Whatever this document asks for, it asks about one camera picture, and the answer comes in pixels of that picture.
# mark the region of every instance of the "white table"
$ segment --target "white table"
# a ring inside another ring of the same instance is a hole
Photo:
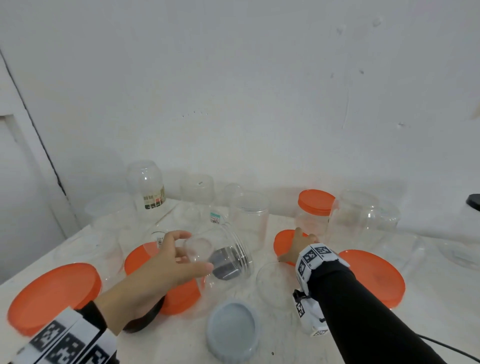
[[[253,255],[255,274],[247,284],[231,293],[256,308],[263,325],[258,351],[249,362],[342,363],[330,334],[315,338],[306,336],[300,331],[293,311],[284,313],[267,309],[256,294],[256,273],[265,263],[276,261],[273,251],[275,235],[294,227],[292,218],[270,216],[264,249]],[[389,246],[401,257],[408,254],[415,239],[413,235],[394,235]],[[394,312],[417,333],[480,357],[480,273],[446,260],[435,248],[436,244],[442,243],[441,240],[424,239],[431,247],[427,260],[407,280],[405,297]],[[126,253],[131,248],[124,246]],[[16,349],[28,341],[6,320],[10,303],[28,283],[56,266],[53,252],[50,252],[0,286],[0,312],[3,316],[0,322],[0,363],[7,363]],[[218,363],[206,348],[207,312],[201,309],[202,305],[205,302],[178,316],[159,315],[150,326],[136,334],[121,333],[118,339],[121,363]],[[431,345],[448,363],[472,363],[460,354]]]

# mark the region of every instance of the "orange lid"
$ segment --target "orange lid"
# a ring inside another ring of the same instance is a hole
[[[292,240],[294,235],[295,230],[282,230],[276,235],[275,240],[273,241],[273,250],[275,251],[277,257],[288,253],[290,247],[292,246]],[[295,266],[295,263],[293,262],[287,262],[287,264]]]
[[[55,268],[26,286],[12,301],[7,319],[22,335],[32,336],[65,308],[78,310],[97,298],[102,280],[87,263]]]
[[[320,190],[300,192],[299,206],[303,211],[317,216],[329,216],[335,196]]]
[[[397,307],[405,293],[405,281],[386,260],[363,250],[344,250],[339,254],[350,264],[357,280],[388,308]]]
[[[125,273],[132,274],[147,262],[151,256],[148,251],[156,247],[156,242],[150,242],[140,245],[125,259]],[[165,301],[163,302],[161,314],[177,315],[193,306],[200,298],[197,282],[192,279],[189,282],[175,287],[167,292]]]

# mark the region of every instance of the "door frame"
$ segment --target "door frame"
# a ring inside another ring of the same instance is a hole
[[[60,186],[60,180],[30,119],[17,87],[10,77],[0,53],[0,116],[5,118],[15,141],[33,170],[39,190],[52,211],[65,238],[80,230],[67,195]]]

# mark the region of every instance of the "hand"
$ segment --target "hand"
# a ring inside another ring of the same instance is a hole
[[[168,290],[212,272],[212,263],[190,263],[185,250],[175,247],[175,240],[190,236],[189,232],[180,230],[165,234],[157,255],[95,300],[115,335],[129,321],[150,311]]]
[[[305,249],[308,245],[317,243],[318,238],[310,234],[309,236],[303,236],[303,231],[300,228],[295,229],[295,234],[293,235],[292,245],[288,253],[285,253],[278,257],[280,262],[291,262],[295,264],[299,257],[300,252]]]

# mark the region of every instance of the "light blue lid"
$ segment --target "light blue lid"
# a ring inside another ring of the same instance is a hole
[[[249,360],[258,347],[260,321],[246,303],[229,299],[213,310],[207,323],[210,352],[224,363]]]

